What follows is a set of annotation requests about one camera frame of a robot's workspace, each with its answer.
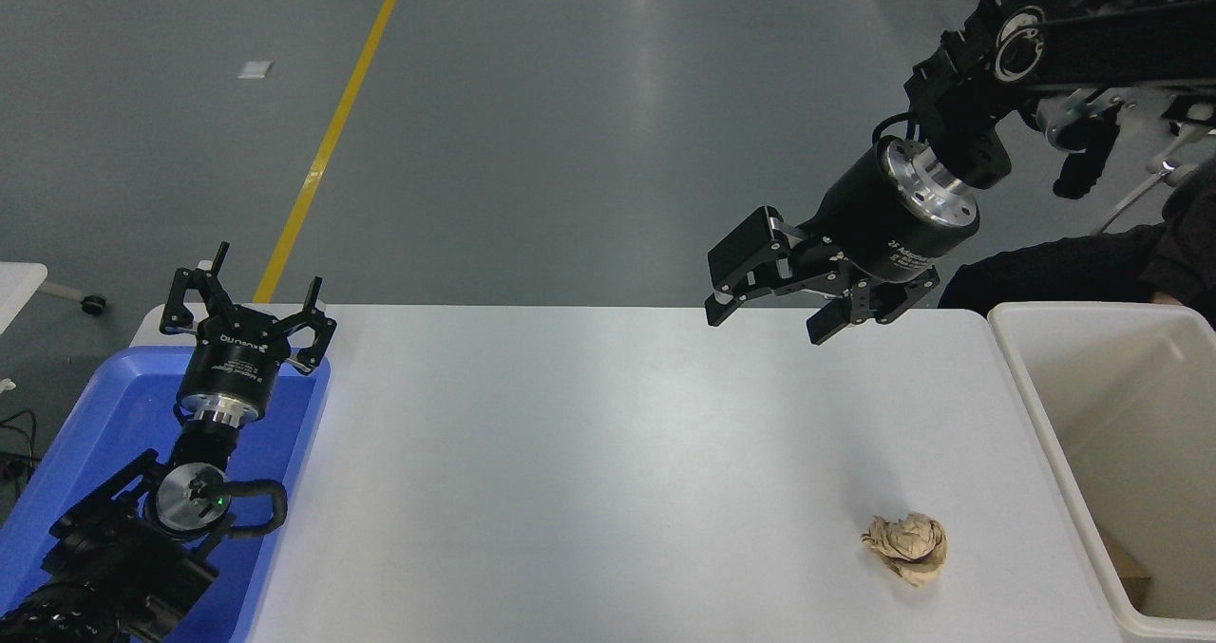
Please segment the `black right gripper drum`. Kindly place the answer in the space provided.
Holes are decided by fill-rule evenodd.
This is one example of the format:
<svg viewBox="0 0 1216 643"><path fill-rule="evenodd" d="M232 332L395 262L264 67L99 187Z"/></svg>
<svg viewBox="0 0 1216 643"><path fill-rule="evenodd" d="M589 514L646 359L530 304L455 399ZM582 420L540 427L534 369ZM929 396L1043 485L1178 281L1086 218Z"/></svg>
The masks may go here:
<svg viewBox="0 0 1216 643"><path fill-rule="evenodd" d="M826 190L815 215L798 229L807 243L829 239L855 267L903 283L955 250L955 224L927 210L933 197L913 159L921 142L877 142Z"/></svg>

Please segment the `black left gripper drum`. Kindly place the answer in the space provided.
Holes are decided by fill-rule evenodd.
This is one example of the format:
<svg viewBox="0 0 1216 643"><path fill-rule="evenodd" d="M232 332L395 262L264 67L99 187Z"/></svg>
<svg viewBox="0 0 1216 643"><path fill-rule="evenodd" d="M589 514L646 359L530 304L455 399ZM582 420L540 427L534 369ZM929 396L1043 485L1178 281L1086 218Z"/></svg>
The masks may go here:
<svg viewBox="0 0 1216 643"><path fill-rule="evenodd" d="M274 315L240 308L235 321L220 314L199 323L195 352L182 376L178 404L195 407L203 397L235 397L248 407L265 407L277 382L278 367L289 356Z"/></svg>

